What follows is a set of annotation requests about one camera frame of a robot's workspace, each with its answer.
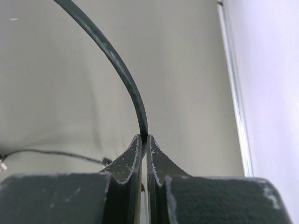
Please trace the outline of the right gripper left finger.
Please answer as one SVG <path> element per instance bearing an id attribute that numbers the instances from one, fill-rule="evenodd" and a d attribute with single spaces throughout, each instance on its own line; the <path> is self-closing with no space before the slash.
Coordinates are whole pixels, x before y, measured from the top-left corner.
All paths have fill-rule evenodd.
<path id="1" fill-rule="evenodd" d="M 142 139 L 97 173 L 15 174 L 0 184 L 3 224 L 137 224 Z"/>

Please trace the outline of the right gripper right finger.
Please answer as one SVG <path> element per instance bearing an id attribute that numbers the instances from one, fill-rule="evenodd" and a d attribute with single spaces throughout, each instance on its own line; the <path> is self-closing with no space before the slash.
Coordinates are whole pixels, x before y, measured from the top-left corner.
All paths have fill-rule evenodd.
<path id="1" fill-rule="evenodd" d="M 147 137 L 149 221 L 152 224 L 289 224 L 277 189 L 266 179 L 195 177 Z"/>

